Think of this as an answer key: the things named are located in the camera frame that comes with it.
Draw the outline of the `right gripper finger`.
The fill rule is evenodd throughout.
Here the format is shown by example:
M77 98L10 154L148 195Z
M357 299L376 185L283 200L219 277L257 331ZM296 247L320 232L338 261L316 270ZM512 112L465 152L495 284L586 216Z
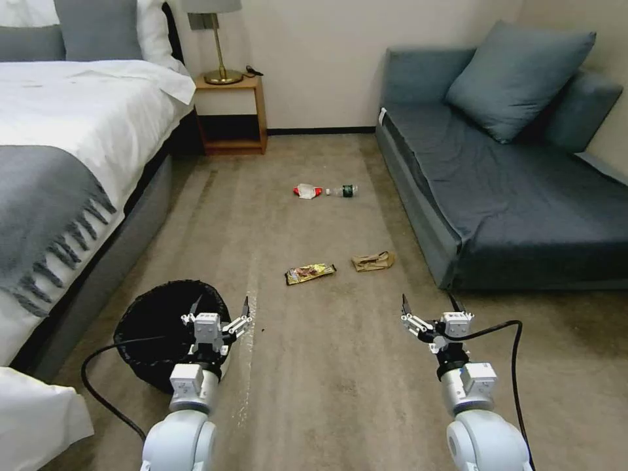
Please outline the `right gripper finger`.
M447 314L447 323L471 324L474 315L465 308L464 304L458 300L452 292L448 292L447 295L453 308L453 311Z
M411 312L410 304L405 294L402 295L401 313L400 320L411 334L423 343L434 342L436 337L435 327Z

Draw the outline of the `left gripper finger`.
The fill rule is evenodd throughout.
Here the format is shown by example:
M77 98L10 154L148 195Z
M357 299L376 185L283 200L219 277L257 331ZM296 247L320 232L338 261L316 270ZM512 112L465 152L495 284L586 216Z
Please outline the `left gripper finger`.
M249 297L246 296L241 315L222 328L222 340L237 341L250 328L252 322Z
M199 297L196 299L196 301L191 305L189 312L181 316L183 325L186 326L187 328L193 327L196 321L196 317L198 316L198 313L199 313L199 304L202 298L203 298L203 294L200 294Z

